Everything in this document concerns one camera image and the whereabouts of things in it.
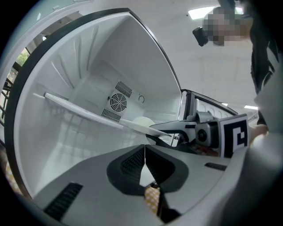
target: circular fan grille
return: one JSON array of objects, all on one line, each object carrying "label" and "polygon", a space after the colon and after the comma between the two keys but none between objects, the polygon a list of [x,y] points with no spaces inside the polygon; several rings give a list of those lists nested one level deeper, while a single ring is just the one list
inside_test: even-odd
[{"label": "circular fan grille", "polygon": [[127,107],[127,100],[122,94],[114,94],[111,97],[110,106],[114,111],[123,111]]}]

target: air vent slot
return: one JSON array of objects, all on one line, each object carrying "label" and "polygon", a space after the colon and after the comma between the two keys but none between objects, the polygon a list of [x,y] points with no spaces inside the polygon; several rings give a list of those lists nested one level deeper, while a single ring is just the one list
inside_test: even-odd
[{"label": "air vent slot", "polygon": [[45,208],[44,212],[60,221],[83,188],[77,183],[69,183],[59,195]]},{"label": "air vent slot", "polygon": [[102,115],[103,117],[107,118],[107,119],[111,119],[113,121],[116,121],[116,122],[119,122],[120,121],[120,118],[121,116],[118,115],[118,114],[115,114],[114,112],[111,112],[107,109],[104,109],[103,112],[102,112]]},{"label": "air vent slot", "polygon": [[225,165],[220,165],[220,164],[212,163],[212,162],[208,162],[204,166],[212,168],[212,169],[216,169],[216,170],[221,170],[221,171],[225,171],[227,168],[227,166]]},{"label": "air vent slot", "polygon": [[115,87],[116,90],[124,94],[126,97],[130,98],[132,94],[132,89],[126,86],[123,82],[119,81]]}]

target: ceiling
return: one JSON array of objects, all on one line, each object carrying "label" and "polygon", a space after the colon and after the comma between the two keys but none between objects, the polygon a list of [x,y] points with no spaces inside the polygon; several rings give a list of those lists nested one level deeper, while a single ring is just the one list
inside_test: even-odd
[{"label": "ceiling", "polygon": [[192,20],[188,10],[218,5],[217,0],[95,0],[85,15],[110,8],[130,8],[154,33],[167,53],[183,89],[193,90],[217,101],[229,103],[238,113],[253,105],[256,96],[250,75],[250,40],[229,46],[200,47],[192,31],[202,20]]}]

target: fan vent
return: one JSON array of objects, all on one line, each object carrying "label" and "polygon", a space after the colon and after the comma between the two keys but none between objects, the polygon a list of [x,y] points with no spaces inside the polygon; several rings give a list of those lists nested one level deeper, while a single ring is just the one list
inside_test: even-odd
[{"label": "fan vent", "polygon": [[116,90],[124,94],[126,97],[130,98],[132,94],[132,89],[130,89],[128,86],[126,86],[124,83],[121,81],[118,82],[118,84],[115,87]]},{"label": "fan vent", "polygon": [[111,119],[113,121],[119,122],[121,116],[118,114],[115,114],[114,112],[108,111],[107,109],[104,109],[102,112],[102,115],[104,118]]},{"label": "fan vent", "polygon": [[127,107],[127,100],[122,94],[114,94],[110,99],[110,106],[114,111],[121,112]]}]

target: window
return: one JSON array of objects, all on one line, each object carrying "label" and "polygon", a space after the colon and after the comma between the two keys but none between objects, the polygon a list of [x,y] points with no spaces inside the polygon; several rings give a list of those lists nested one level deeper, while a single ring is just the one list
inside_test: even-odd
[{"label": "window", "polygon": [[10,92],[7,90],[2,90],[0,94],[0,118],[2,119],[1,121],[3,122],[5,119],[5,111],[7,107],[7,100]]},{"label": "window", "polygon": [[16,60],[16,62],[20,65],[23,66],[23,64],[26,62],[26,60],[28,59],[28,57],[30,56],[29,52],[27,51],[26,48],[24,48],[24,50],[21,52],[21,54],[18,56],[18,59]]},{"label": "window", "polygon": [[12,83],[14,83],[14,81],[15,81],[17,75],[18,75],[18,72],[17,72],[14,68],[12,68],[12,69],[10,70],[9,74],[8,74],[8,79],[9,79]]}]

